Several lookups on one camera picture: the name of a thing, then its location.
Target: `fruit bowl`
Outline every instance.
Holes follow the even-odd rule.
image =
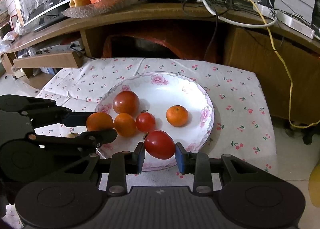
[[[116,95],[131,90],[140,100],[139,112],[148,110],[156,119],[156,129],[163,130],[173,141],[180,142],[187,151],[198,151],[207,141],[212,130],[214,110],[207,92],[195,81],[170,72],[148,72],[121,81],[110,89],[100,100],[95,111],[105,112],[113,119],[117,113],[112,102]],[[166,111],[173,105],[184,106],[189,113],[187,124],[174,127],[166,119]],[[110,158],[114,153],[133,151],[138,142],[143,141],[143,132],[125,138],[120,135],[110,144],[104,144],[99,153]],[[176,165],[174,156],[167,160],[157,159],[146,152],[142,171],[163,170]]]
[[[128,7],[139,0],[100,0],[97,3],[87,6],[71,7],[62,12],[63,15],[70,18],[85,18],[97,16],[111,11],[120,10]]]

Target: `tile floor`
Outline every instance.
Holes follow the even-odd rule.
[[[0,78],[0,96],[4,94],[17,94],[35,97],[35,90],[20,80],[14,81],[11,76]],[[320,136],[313,136],[311,145],[305,145],[302,135],[296,133],[295,138],[290,138],[282,128],[282,121],[272,120],[276,136],[276,148],[281,179],[287,180],[298,187],[306,198],[306,209],[300,220],[300,229],[320,228],[320,208],[312,205],[308,193],[308,180],[313,167],[320,160]]]

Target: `white power strip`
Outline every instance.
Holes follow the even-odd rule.
[[[270,8],[263,6],[263,5],[260,5],[260,4],[257,4],[257,3],[255,3],[255,4],[263,16],[274,19],[273,13]],[[278,11],[278,10],[276,10],[276,16],[280,22],[284,23],[288,27],[302,33],[303,35],[309,37],[310,39],[313,39],[313,37],[315,35],[315,31],[312,28],[310,28],[309,26],[306,26],[305,24],[298,21],[297,19],[295,19],[291,16],[288,16],[285,13]]]

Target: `white plate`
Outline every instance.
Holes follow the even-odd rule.
[[[141,110],[148,110],[156,118],[156,129],[165,131],[188,152],[198,151],[207,141],[213,126],[214,110],[207,92],[192,79],[170,72],[139,74],[110,89],[95,111],[108,113],[115,119],[117,113],[112,108],[112,102],[124,90],[135,92],[140,100],[139,113]],[[174,105],[181,105],[188,110],[189,120],[183,127],[174,127],[166,119],[167,109]],[[135,137],[118,135],[112,143],[99,148],[99,152],[105,158],[110,158],[116,152],[133,151],[138,142],[143,141],[143,136],[144,133],[138,130]],[[168,160],[160,160],[146,152],[142,170],[163,170],[176,164],[174,156]]]

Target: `white tablecloth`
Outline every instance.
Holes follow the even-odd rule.
[[[76,112],[93,112],[101,97],[119,81],[139,73],[168,71],[185,75],[198,82],[209,94],[215,110],[214,127],[201,151],[211,158],[232,154],[266,172],[277,174],[276,144],[268,107],[256,75],[233,67],[205,61],[181,59],[108,58],[88,60],[80,69],[65,68],[42,89],[38,97],[54,99],[58,106]],[[86,131],[82,127],[61,124],[36,129],[37,134],[66,136]],[[100,189],[106,188],[104,174]],[[220,189],[213,175],[215,189]],[[140,175],[127,175],[128,189],[133,185],[189,185],[193,175],[182,175],[177,166]],[[8,206],[6,221],[13,221],[13,206]]]

